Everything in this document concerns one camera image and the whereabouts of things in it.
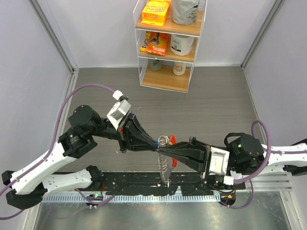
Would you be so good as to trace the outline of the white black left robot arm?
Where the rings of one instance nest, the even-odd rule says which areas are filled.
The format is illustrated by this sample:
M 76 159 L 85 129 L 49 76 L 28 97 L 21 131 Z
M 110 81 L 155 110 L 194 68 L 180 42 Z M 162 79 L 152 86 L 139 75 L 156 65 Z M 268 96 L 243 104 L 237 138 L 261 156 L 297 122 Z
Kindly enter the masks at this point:
M 6 194 L 8 205 L 24 210 L 40 203 L 43 198 L 65 190 L 101 188 L 103 176 L 96 166 L 70 174 L 55 171 L 71 163 L 97 146 L 94 137 L 116 140 L 120 151 L 156 151 L 157 141 L 141 127 L 130 104 L 117 102 L 106 118 L 88 105 L 81 105 L 69 117 L 71 127 L 40 158 L 19 171 L 5 171 L 3 183 L 11 188 Z

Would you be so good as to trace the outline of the red handled metal key organizer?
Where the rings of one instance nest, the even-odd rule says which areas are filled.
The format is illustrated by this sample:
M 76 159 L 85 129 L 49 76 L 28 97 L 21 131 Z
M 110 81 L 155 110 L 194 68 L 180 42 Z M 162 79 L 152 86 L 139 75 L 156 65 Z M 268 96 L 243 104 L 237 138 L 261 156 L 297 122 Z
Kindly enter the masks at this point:
M 167 147 L 168 141 L 171 140 L 174 144 L 176 144 L 177 140 L 174 135 L 170 136 L 160 136 L 158 139 L 159 147 Z M 172 162 L 170 161 L 170 157 L 162 155 L 159 153 L 158 156 L 158 169 L 160 172 L 160 178 L 163 184 L 167 186 L 167 188 L 170 187 L 171 179 L 170 175 L 171 172 L 174 170 L 174 168 L 177 166 L 177 160 L 172 158 Z

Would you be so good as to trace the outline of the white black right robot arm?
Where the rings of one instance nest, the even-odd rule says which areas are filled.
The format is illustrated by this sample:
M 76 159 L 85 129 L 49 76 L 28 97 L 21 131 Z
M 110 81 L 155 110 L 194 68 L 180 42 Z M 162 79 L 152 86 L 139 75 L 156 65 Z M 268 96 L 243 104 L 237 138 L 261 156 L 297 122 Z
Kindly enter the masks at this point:
M 172 167 L 181 162 L 199 172 L 203 184 L 223 189 L 241 184 L 258 175 L 286 171 L 292 175 L 307 172 L 307 141 L 290 146 L 274 147 L 246 133 L 229 133 L 224 146 L 206 144 L 191 137 L 176 142 L 174 136 L 161 136 L 157 151 L 173 160 Z

